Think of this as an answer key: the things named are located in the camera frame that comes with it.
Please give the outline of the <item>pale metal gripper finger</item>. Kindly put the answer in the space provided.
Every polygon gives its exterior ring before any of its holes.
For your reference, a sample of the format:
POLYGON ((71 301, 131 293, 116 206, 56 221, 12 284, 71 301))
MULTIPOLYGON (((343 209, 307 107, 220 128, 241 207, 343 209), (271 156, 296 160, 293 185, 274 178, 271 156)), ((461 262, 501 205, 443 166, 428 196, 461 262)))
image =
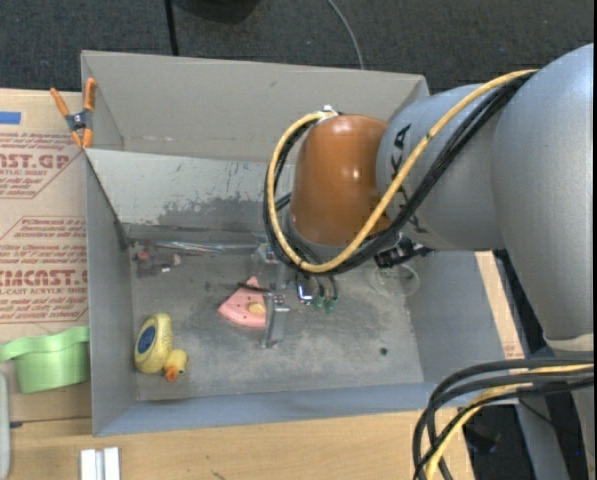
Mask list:
POLYGON ((273 348, 285 338, 290 308, 282 295, 268 293, 265 298, 265 332, 262 338, 264 348, 273 348))
POLYGON ((277 289, 277 273, 279 263, 272 247, 260 244, 251 255, 251 275, 257 286, 266 291, 277 289))

